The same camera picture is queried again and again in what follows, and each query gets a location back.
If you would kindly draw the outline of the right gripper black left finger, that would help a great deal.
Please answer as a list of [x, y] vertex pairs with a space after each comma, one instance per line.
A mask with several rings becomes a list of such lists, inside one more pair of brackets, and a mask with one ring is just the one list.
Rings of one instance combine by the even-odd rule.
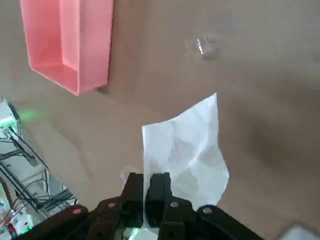
[[127, 229], [143, 224], [142, 174], [130, 173], [120, 196], [89, 211], [72, 205], [33, 227], [26, 240], [122, 240]]

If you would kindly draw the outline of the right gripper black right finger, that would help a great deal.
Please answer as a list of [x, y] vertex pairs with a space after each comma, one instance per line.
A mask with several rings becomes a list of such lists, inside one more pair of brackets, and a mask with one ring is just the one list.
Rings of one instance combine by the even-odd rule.
[[158, 228], [159, 240], [261, 240], [258, 234], [215, 205], [197, 210], [173, 196], [168, 172], [153, 174], [145, 198], [145, 216]]

